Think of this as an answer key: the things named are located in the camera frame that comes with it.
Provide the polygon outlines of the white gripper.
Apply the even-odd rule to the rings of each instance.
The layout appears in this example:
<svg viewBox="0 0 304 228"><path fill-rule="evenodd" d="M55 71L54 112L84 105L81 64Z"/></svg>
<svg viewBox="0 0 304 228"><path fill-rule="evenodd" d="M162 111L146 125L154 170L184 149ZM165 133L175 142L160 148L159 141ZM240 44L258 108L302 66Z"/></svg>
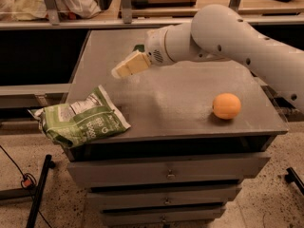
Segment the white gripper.
<svg viewBox="0 0 304 228"><path fill-rule="evenodd" d="M156 66L173 65L174 61L166 48L166 35L171 28L167 26L149 30L144 37L145 52L135 50L130 53L111 70L112 76L122 79L149 69L151 63Z"/></svg>

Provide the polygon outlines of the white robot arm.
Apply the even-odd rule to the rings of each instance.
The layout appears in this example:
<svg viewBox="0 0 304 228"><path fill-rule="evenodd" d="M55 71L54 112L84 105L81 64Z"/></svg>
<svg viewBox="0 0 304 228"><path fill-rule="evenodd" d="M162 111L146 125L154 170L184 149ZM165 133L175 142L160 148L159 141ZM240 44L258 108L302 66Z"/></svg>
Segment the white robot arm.
<svg viewBox="0 0 304 228"><path fill-rule="evenodd" d="M304 111L304 51L278 42L222 5L208 5L188 23L149 30L143 49L112 69L122 79L150 66L233 60L253 72L292 106Z"/></svg>

